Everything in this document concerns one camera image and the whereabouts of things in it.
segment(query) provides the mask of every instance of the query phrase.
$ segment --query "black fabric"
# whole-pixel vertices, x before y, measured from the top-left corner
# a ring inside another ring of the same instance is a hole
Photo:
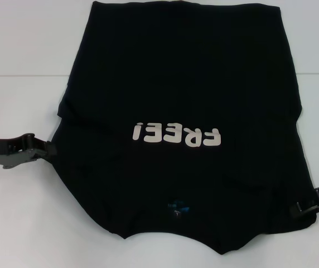
[[[300,112],[278,7],[94,2],[54,167],[110,232],[175,233],[223,254],[315,222],[288,209],[313,189]],[[187,128],[202,138],[186,140]]]

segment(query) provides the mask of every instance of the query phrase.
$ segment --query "printed logo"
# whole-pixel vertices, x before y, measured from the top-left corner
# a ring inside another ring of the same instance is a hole
[[[168,208],[172,211],[175,218],[181,218],[183,214],[189,213],[189,207],[181,200],[174,200],[168,204]]]
[[[137,123],[133,130],[132,139],[134,141],[139,139],[141,134],[143,123]],[[167,124],[166,131],[170,134],[165,134],[163,139],[167,142],[180,143],[182,141],[182,129],[183,126],[179,123]],[[162,141],[162,124],[160,123],[148,123],[146,132],[152,133],[153,135],[146,135],[144,137],[145,142],[161,142]],[[189,147],[199,147],[202,143],[202,132],[199,128],[194,131],[189,128],[184,128],[184,132],[187,133],[185,138],[186,145]],[[209,137],[203,140],[205,146],[219,146],[221,144],[221,135],[217,128],[213,128],[212,132],[204,132],[204,135]]]

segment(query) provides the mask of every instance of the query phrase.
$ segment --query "white table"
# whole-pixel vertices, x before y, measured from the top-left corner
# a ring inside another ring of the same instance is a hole
[[[303,105],[298,128],[312,180],[318,187],[319,1],[258,2],[282,10]],[[0,138],[28,132],[43,140],[52,138],[60,122],[57,106],[91,3],[0,0]],[[319,267],[319,214],[317,223],[308,229],[262,235],[241,250],[221,256],[174,234],[138,234],[123,240],[93,222],[50,164],[39,160],[11,170],[0,166],[0,267]]]

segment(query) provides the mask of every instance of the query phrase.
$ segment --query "white surface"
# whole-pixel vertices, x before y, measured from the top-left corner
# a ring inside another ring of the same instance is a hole
[[[265,2],[282,8],[297,71],[319,73],[319,1]],[[69,73],[91,1],[0,3],[0,75]],[[312,180],[319,186],[319,75],[299,75],[298,82],[303,105],[299,132]],[[49,140],[59,124],[57,106],[66,83],[67,77],[0,77],[0,138],[34,132]],[[40,160],[12,170],[0,167],[0,268],[4,267],[315,268],[319,215],[306,230],[262,235],[224,256],[173,234],[139,234],[123,240],[95,224],[53,168]]]

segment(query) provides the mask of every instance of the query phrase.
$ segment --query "blue logo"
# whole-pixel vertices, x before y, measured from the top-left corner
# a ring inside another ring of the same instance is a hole
[[[172,211],[175,218],[181,218],[183,214],[189,213],[189,207],[183,201],[177,199],[172,203],[168,203],[168,208]]]

